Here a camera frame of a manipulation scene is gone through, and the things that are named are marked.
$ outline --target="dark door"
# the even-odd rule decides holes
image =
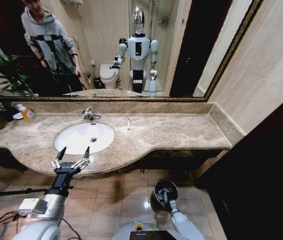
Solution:
[[[196,180],[228,240],[283,239],[283,104]]]
[[[7,55],[33,55],[24,38],[24,8],[22,0],[0,0],[0,48]]]
[[[192,0],[171,97],[192,97],[232,0]]]

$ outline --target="toilet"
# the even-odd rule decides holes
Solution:
[[[111,64],[102,64],[99,70],[100,80],[106,89],[115,89],[119,77],[118,69],[110,69],[111,66]]]

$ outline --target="gold mirror frame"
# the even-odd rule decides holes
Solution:
[[[239,43],[245,35],[251,21],[263,0],[252,0],[240,26],[233,37],[210,85],[203,97],[90,97],[90,96],[50,96],[50,97],[0,97],[1,102],[207,102],[215,86],[222,77]]]

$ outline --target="person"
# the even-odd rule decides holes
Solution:
[[[56,16],[42,7],[40,0],[22,1],[26,5],[21,15],[24,37],[41,65],[58,83],[57,93],[82,91],[84,85],[79,80],[82,72],[75,43]]]

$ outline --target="chrome robot head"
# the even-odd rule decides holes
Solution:
[[[144,30],[145,15],[141,7],[136,7],[132,13],[133,25],[136,34],[142,34]]]

